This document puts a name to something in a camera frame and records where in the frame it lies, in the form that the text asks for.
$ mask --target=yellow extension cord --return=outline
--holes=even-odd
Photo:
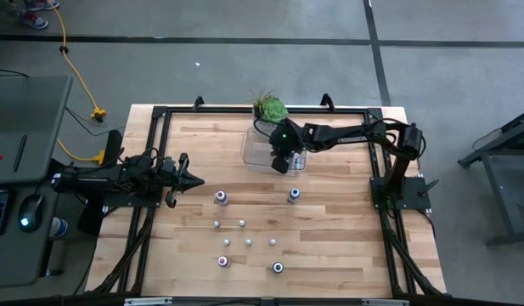
[[[58,10],[50,3],[50,1],[48,1],[48,3],[52,6],[52,9],[54,10],[56,15],[58,16],[59,23],[61,25],[62,36],[64,38],[63,46],[66,47],[67,36],[65,34],[64,21],[61,19],[61,15],[59,14]],[[67,56],[67,53],[65,52],[65,50],[62,50],[61,53],[64,55],[65,61],[67,61],[69,66],[71,66],[71,68],[75,72],[75,74],[78,77],[78,79],[81,81],[81,84],[84,87],[84,90],[86,91],[86,93],[88,94],[88,97],[90,97],[90,100],[92,100],[93,107],[94,107],[93,113],[91,115],[92,119],[100,120],[100,118],[105,116],[106,111],[104,109],[99,108],[98,104],[95,102],[95,99],[92,96],[92,93],[90,93],[90,90],[88,90],[88,87],[86,86],[86,83],[84,83],[84,80],[82,79],[81,73],[75,68],[73,63],[70,61],[69,56]],[[72,159],[75,159],[75,160],[77,160],[79,162],[90,162],[90,161],[91,162],[97,162],[99,165],[101,165],[103,163],[103,157],[104,157],[104,153],[105,153],[104,150],[101,150],[98,155],[96,155],[94,157],[91,157],[91,158],[78,157],[78,156],[73,155],[71,152],[69,152],[69,150],[67,150],[67,148],[65,148],[65,145],[64,145],[64,143],[61,140],[59,140],[59,139],[56,139],[56,140],[58,141],[58,145],[64,150],[65,154],[67,154]]]

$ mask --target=clear plastic container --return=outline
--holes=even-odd
[[[269,137],[262,135],[255,128],[250,127],[243,137],[241,156],[249,170],[262,173],[273,173],[279,175],[297,176],[307,166],[307,152],[294,154],[288,163],[288,172],[282,174],[271,168],[274,156],[271,155],[273,148],[269,144]]]

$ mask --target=potted plant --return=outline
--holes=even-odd
[[[269,93],[257,95],[252,106],[254,116],[254,128],[263,136],[269,135],[288,116],[285,104],[277,97]]]

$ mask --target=wooden table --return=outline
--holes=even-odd
[[[124,156],[144,151],[152,107],[132,106],[122,145]],[[403,108],[382,110],[384,117],[406,122]],[[312,122],[335,127],[363,121],[355,115],[290,117],[300,125]],[[311,154],[307,169],[297,178],[257,173],[249,171],[240,157],[241,141],[251,125],[248,114],[172,116],[166,156],[178,159],[181,152],[187,152],[189,171],[206,183],[180,195],[174,209],[165,203],[157,209],[143,295],[390,297],[380,219],[369,193],[372,172],[367,145],[340,145]],[[409,176],[417,173],[415,164]],[[295,205],[286,202],[292,188],[301,191]],[[214,204],[217,190],[228,192],[228,206]],[[123,254],[131,213],[131,208],[120,208],[104,220],[87,290],[99,285]],[[238,226],[241,219],[246,221],[244,228]],[[219,229],[213,226],[215,220],[221,224]],[[412,258],[444,292],[430,224],[416,211],[403,211],[403,220]],[[275,246],[269,245],[271,238]],[[224,239],[231,241],[230,246],[223,245]],[[245,239],[253,244],[247,246]],[[217,265],[222,255],[231,259],[231,267]],[[271,270],[277,261],[285,266],[281,274]],[[402,262],[396,263],[405,288]],[[134,258],[130,284],[136,268]]]

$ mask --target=green plant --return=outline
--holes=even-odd
[[[260,111],[261,117],[268,122],[281,122],[288,116],[285,104],[271,92],[261,92],[256,96],[254,106]]]

